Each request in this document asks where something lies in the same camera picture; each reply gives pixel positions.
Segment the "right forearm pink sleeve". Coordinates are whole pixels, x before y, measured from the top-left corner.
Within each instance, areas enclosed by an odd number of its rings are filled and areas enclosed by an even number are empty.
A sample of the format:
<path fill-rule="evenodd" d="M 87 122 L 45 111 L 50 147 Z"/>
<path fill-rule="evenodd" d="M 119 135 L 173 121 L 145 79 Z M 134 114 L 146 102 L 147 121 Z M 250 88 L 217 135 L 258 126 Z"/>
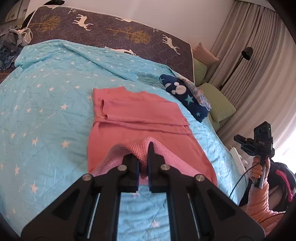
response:
<path fill-rule="evenodd" d="M 264 180 L 262 189 L 252 184 L 245 211 L 262 226 L 266 236 L 276 227 L 285 214 L 285 211 L 277 212 L 269 208 L 268 190 L 269 184 L 267 180 Z"/>

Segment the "person's right hand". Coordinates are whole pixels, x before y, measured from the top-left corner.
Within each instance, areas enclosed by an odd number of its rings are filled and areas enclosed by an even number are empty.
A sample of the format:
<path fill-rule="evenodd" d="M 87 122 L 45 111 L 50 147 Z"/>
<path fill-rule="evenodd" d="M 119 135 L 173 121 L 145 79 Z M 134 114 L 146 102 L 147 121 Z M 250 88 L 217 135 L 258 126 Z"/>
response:
<path fill-rule="evenodd" d="M 252 162 L 252 168 L 250 170 L 250 179 L 252 180 L 253 184 L 251 185 L 251 191 L 255 190 L 255 191 L 262 191 L 264 188 L 269 189 L 269 183 L 267 181 L 268 175 L 269 175 L 269 171 L 270 171 L 270 159 L 267 158 L 264 161 L 265 164 L 265 175 L 264 175 L 264 182 L 263 182 L 263 187 L 262 189 L 255 187 L 255 182 L 257 179 L 260 179 L 263 176 L 263 164 L 260 164 L 259 162 L 261 161 L 260 156 L 255 156 L 253 158 L 253 162 Z"/>

